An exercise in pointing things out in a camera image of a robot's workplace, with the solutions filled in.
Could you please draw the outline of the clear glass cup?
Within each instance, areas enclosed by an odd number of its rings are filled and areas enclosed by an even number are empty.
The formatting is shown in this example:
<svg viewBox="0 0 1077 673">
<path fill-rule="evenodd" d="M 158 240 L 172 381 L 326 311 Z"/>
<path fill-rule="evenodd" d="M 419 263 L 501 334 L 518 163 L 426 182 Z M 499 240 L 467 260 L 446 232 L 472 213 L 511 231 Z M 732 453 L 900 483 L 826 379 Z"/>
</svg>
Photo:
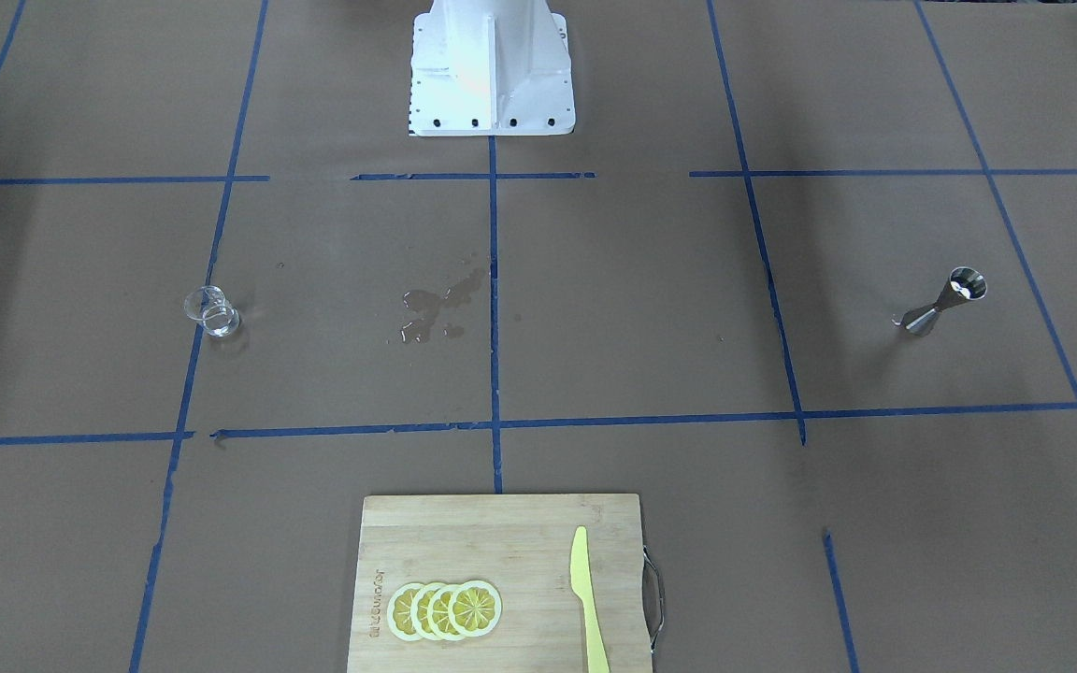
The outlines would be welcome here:
<svg viewBox="0 0 1077 673">
<path fill-rule="evenodd" d="M 193 290 L 182 302 L 185 316 L 200 325 L 207 337 L 226 339 L 242 327 L 242 316 L 223 291 L 213 285 Z"/>
</svg>

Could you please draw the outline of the steel jigger measuring cup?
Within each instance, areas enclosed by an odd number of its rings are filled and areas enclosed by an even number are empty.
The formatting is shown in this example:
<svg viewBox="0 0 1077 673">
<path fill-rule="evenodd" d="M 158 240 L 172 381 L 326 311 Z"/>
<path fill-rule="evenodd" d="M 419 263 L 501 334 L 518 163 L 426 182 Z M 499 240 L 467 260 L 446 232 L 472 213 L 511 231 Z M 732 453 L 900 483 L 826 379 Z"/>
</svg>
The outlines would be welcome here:
<svg viewBox="0 0 1077 673">
<path fill-rule="evenodd" d="M 987 279 L 983 274 L 971 267 L 961 265 L 953 269 L 941 286 L 939 298 L 909 311 L 903 316 L 894 316 L 892 323 L 912 336 L 924 337 L 931 334 L 941 314 L 970 302 L 979 302 L 987 294 Z"/>
</svg>

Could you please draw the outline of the bamboo cutting board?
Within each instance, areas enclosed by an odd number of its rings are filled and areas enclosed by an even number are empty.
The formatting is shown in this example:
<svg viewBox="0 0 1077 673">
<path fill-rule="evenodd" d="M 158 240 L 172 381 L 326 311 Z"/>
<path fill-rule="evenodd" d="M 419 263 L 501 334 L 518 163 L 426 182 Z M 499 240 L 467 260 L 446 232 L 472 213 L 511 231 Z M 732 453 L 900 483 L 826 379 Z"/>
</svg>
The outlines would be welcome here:
<svg viewBox="0 0 1077 673">
<path fill-rule="evenodd" d="M 635 494 L 449 494 L 365 497 L 353 587 L 351 672 L 587 672 L 581 600 L 569 579 L 587 528 L 596 613 L 610 672 L 651 672 L 646 558 Z M 395 637 L 402 584 L 487 580 L 503 599 L 482 637 Z"/>
</svg>

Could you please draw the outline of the yellow plastic knife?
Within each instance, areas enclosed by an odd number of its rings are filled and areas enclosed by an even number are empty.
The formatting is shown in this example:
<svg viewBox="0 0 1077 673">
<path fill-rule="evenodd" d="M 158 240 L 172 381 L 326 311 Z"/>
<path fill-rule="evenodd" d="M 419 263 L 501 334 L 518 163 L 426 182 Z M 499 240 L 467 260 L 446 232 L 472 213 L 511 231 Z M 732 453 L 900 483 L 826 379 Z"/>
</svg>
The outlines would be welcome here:
<svg viewBox="0 0 1077 673">
<path fill-rule="evenodd" d="M 596 613 L 593 569 L 585 525 L 574 529 L 569 551 L 569 579 L 572 592 L 581 600 L 587 672 L 610 672 L 609 655 Z"/>
</svg>

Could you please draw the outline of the lemon slice nearest knife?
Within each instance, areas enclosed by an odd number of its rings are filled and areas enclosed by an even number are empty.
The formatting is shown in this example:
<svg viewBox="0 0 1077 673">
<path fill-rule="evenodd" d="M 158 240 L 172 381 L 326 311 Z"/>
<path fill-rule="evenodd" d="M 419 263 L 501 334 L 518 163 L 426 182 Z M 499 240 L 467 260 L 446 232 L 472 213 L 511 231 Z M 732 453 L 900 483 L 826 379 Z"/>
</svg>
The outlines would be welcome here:
<svg viewBox="0 0 1077 673">
<path fill-rule="evenodd" d="M 458 635 L 482 637 L 495 630 L 503 613 L 503 599 L 492 583 L 468 580 L 453 589 L 448 611 Z"/>
</svg>

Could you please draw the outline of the lemon slice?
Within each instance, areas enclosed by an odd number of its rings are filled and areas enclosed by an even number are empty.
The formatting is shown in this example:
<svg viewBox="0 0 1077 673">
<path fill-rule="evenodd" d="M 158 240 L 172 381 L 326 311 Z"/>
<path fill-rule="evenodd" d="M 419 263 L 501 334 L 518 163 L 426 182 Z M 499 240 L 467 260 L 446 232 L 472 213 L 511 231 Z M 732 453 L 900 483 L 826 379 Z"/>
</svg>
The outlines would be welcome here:
<svg viewBox="0 0 1077 673">
<path fill-rule="evenodd" d="M 414 625 L 412 617 L 412 601 L 422 587 L 419 581 L 402 584 L 389 599 L 388 627 L 395 637 L 405 642 L 422 639 Z"/>
<path fill-rule="evenodd" d="M 456 585 L 444 584 L 431 594 L 430 601 L 428 601 L 428 630 L 439 640 L 462 640 L 465 637 L 453 625 L 450 613 L 450 605 L 456 592 Z"/>
<path fill-rule="evenodd" d="M 419 639 L 439 640 L 435 630 L 432 629 L 433 625 L 430 617 L 430 605 L 433 595 L 439 591 L 440 587 L 443 587 L 443 583 L 440 581 L 426 583 L 424 585 L 420 585 L 412 595 L 408 616 L 410 617 L 412 631 Z"/>
</svg>

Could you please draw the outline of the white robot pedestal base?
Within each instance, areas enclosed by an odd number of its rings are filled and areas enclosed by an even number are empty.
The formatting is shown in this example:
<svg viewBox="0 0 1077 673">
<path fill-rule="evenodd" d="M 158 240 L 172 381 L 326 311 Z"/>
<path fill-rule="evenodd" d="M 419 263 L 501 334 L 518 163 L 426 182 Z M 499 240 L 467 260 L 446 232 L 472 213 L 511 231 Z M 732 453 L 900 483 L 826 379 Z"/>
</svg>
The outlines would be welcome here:
<svg viewBox="0 0 1077 673">
<path fill-rule="evenodd" d="M 567 18 L 546 1 L 435 1 L 411 37 L 411 136 L 574 132 Z"/>
</svg>

